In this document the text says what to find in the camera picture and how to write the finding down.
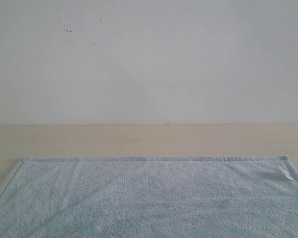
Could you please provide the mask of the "light blue terry towel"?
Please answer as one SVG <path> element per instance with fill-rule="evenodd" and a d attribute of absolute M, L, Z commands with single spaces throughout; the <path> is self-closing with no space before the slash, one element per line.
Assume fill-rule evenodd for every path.
<path fill-rule="evenodd" d="M 25 157 L 0 185 L 0 238 L 298 238 L 298 171 L 287 156 Z"/>

